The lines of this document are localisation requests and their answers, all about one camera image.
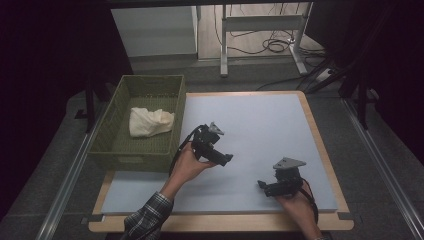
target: table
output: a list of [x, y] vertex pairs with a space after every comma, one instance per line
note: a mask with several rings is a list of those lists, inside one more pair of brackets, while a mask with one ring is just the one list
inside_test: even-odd
[[[298, 91], [273, 91], [273, 92], [219, 92], [219, 93], [187, 93], [187, 96], [252, 96], [272, 94], [296, 94], [300, 100], [311, 133], [314, 137], [323, 166], [334, 192], [338, 210], [319, 214], [318, 226], [321, 230], [350, 230], [353, 228], [353, 219], [341, 191], [330, 159], [320, 137], [312, 112], [305, 95]], [[114, 176], [113, 171], [108, 171], [100, 193], [93, 209], [93, 216], [101, 216], [101, 208]], [[93, 232], [123, 232], [124, 218], [126, 216], [101, 216], [99, 221], [90, 221], [89, 229]], [[298, 227], [283, 213], [256, 213], [256, 214], [196, 214], [196, 215], [171, 215], [164, 223], [162, 231], [165, 232], [267, 232], [267, 231], [296, 231]]]

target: gray carpet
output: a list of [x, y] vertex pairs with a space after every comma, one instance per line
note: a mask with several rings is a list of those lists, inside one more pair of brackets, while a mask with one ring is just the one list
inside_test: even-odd
[[[254, 91], [258, 87], [298, 77], [291, 58], [234, 60], [228, 78], [220, 78], [218, 62], [160, 61], [143, 63], [133, 59], [136, 74], [183, 74], [189, 92]], [[282, 81], [262, 90], [295, 90], [299, 80]], [[355, 219], [351, 231], [332, 231], [333, 239], [414, 239], [401, 212], [382, 181], [364, 147], [345, 106], [337, 95], [339, 82], [307, 95], [340, 186]], [[84, 95], [68, 102], [67, 115], [26, 187], [2, 220], [0, 239], [34, 239], [85, 136], [86, 120], [75, 119], [84, 108]], [[420, 186], [424, 168], [405, 145], [368, 105], [369, 132], [385, 156], [401, 186], [420, 215], [424, 214], [424, 191]], [[84, 220], [90, 216], [105, 172], [87, 158], [66, 205], [53, 239], [114, 239], [117, 235], [92, 233]], [[283, 239], [279, 234], [246, 233], [217, 239]], [[196, 235], [197, 239], [206, 239]], [[166, 234], [163, 239], [189, 239]]]

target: dark background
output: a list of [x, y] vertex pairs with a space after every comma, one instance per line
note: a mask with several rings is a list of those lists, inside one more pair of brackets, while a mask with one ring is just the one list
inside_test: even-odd
[[105, 82], [116, 84], [132, 70], [106, 6], [1, 2], [0, 27], [3, 217], [49, 146], [68, 99], [88, 79], [102, 93]]
[[[99, 94], [103, 83], [116, 84], [122, 74], [132, 74], [132, 70], [107, 6], [58, 1], [0, 4], [3, 217], [52, 140], [67, 100], [84, 90], [88, 79]], [[314, 35], [311, 25], [307, 33], [343, 67], [358, 52], [369, 34], [364, 26], [375, 21], [383, 3], [338, 4], [341, 2], [316, 4], [310, 22], [320, 30]], [[423, 10], [422, 1], [403, 1], [396, 6], [370, 52], [366, 75], [368, 86], [380, 96], [377, 110], [421, 162]]]

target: floor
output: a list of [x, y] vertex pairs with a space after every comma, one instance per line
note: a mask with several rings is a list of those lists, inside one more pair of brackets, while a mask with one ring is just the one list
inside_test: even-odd
[[[219, 61], [210, 57], [198, 60], [192, 56], [167, 56], [131, 59], [135, 74], [183, 74], [188, 92], [304, 90], [315, 84], [314, 76], [300, 79], [293, 59], [288, 55], [272, 58], [233, 58], [229, 61], [229, 76], [221, 78]], [[311, 66], [322, 58], [312, 59]], [[338, 94], [340, 82], [335, 82], [307, 99], [321, 137], [336, 172], [346, 202], [354, 218], [350, 231], [331, 231], [332, 239], [420, 239], [411, 231], [401, 211], [396, 194], [384, 180], [378, 164], [361, 139], [354, 120]], [[354, 98], [347, 99], [353, 106]], [[107, 103], [96, 101], [97, 109]], [[373, 104], [367, 106], [367, 123], [373, 142], [378, 146], [406, 199], [418, 217], [424, 215], [424, 167], [380, 118]], [[86, 120], [75, 119], [85, 108], [84, 93], [68, 101], [67, 114], [39, 166], [0, 224], [0, 239], [35, 239], [46, 216], [49, 216], [58, 191], [68, 171], [73, 167], [85, 134]], [[87, 220], [97, 199], [105, 172], [88, 157], [81, 166], [75, 184], [58, 213], [58, 222], [50, 227], [50, 238], [39, 239], [119, 239], [119, 234], [93, 233]], [[283, 233], [231, 233], [175, 235], [163, 239], [281, 239]], [[284, 235], [299, 239], [299, 235]]]

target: metal rail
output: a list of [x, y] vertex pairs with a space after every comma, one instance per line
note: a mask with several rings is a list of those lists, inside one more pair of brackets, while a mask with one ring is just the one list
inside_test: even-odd
[[84, 140], [78, 149], [78, 152], [72, 162], [72, 165], [69, 168], [68, 173], [65, 176], [65, 179], [62, 182], [62, 185], [59, 188], [59, 191], [56, 194], [55, 199], [50, 207], [49, 212], [47, 213], [43, 224], [37, 234], [37, 240], [47, 240], [52, 239], [56, 231], [56, 228], [59, 224], [59, 221], [62, 217], [62, 214], [65, 210], [65, 207], [68, 203], [69, 197], [71, 196], [72, 190], [74, 189], [75, 183], [78, 180], [79, 174], [82, 167], [84, 166], [85, 159], [87, 157], [87, 150], [90, 145], [91, 139], [93, 138], [94, 132], [100, 122], [101, 116], [103, 116], [106, 111], [106, 104], [101, 103], [99, 116], [91, 130], [90, 133], [86, 133]]
[[359, 133], [361, 140], [364, 142], [365, 147], [367, 148], [373, 162], [375, 163], [381, 178], [383, 179], [384, 183], [389, 189], [390, 194], [393, 197], [393, 200], [405, 218], [405, 221], [408, 224], [412, 234], [414, 235], [415, 239], [422, 240], [424, 238], [424, 224], [417, 210], [415, 209], [407, 194], [403, 191], [399, 182], [396, 180], [396, 177], [390, 170], [389, 165], [379, 151], [370, 133], [365, 130], [361, 123], [358, 121], [356, 109], [353, 104], [346, 99], [342, 99], [342, 102], [349, 113], [350, 119], [352, 120], [355, 129]]

